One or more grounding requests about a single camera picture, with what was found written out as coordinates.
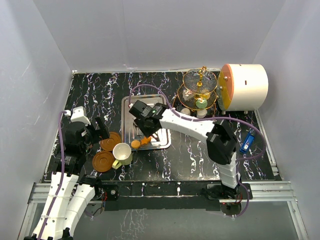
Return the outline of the silver metal tray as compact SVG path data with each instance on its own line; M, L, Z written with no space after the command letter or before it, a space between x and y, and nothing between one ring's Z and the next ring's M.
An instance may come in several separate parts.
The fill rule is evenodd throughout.
M135 95L131 97L131 103L140 100L145 104L153 107L156 103L165 104L165 98L160 94ZM121 102L121 140L123 143L131 145L134 140L141 141L145 136L141 130L134 124L135 117L129 113L129 96L125 96ZM157 132L162 133L162 142L160 144L149 143L141 145L140 148L133 151L166 149L171 145L171 132L169 129L159 129Z

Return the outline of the orange fish-shaped cookie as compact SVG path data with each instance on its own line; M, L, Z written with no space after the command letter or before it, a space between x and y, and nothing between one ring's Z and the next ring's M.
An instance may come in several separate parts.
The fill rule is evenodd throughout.
M140 140L140 144L141 144L142 146L147 145L147 144L149 144L149 143L151 142L151 140L152 140L152 137L151 137L151 136L149 136L149 137L144 137L143 139Z

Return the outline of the green ceramic cup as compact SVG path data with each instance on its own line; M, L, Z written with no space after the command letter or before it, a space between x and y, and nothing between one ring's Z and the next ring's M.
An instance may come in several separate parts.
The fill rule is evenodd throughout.
M117 170L121 166L130 165L133 160L132 149L127 143L118 143L112 151L115 158L112 168Z

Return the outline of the round orange biscuit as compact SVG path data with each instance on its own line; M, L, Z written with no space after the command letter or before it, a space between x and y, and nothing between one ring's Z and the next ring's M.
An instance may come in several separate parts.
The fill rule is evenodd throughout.
M133 140L131 142L131 147L133 149L139 149L141 147L141 142L139 140Z

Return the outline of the white rectangular cream cake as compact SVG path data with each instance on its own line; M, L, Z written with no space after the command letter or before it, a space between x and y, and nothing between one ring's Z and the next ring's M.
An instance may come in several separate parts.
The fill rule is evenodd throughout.
M184 89L182 92L182 97L185 101L189 101L190 99L192 99L195 96L194 93L192 93L191 91Z

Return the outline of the white cream puff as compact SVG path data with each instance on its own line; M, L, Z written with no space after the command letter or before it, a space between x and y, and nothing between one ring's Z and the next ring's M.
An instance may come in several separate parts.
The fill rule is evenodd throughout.
M202 110L199 110L199 111L197 111L197 113L196 113L196 117L198 118L198 119L203 119L206 115L207 115L207 110L206 109L202 109Z

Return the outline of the green dome cake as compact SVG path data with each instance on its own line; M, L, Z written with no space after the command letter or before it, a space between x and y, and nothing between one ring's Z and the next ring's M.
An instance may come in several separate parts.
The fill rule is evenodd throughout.
M198 109L205 109L208 105L208 101L203 98L198 98L195 102L195 105L197 106Z

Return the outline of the yellow dome cake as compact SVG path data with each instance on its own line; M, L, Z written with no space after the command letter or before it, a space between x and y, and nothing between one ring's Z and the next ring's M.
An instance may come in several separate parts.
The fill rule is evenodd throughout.
M202 94L201 97L203 99L205 99L205 100L208 100L211 97L211 95L209 93L208 94Z

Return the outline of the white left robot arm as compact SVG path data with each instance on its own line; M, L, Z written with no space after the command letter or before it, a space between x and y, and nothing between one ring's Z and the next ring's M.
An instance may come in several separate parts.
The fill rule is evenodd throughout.
M96 176L80 177L88 150L109 138L108 128L100 117L95 128L83 106L63 110L61 116L70 118L66 130L58 126L60 151L55 171L39 221L29 240L71 240L76 226L90 201L103 195L103 187Z

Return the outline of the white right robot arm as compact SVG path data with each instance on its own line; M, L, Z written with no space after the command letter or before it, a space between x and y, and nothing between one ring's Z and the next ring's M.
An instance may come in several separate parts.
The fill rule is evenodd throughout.
M208 157L218 165L223 194L230 199L240 194L240 174L236 168L237 138L224 121L215 123L177 112L162 103L149 106L140 100L129 105L129 113L145 137L166 129L205 143Z

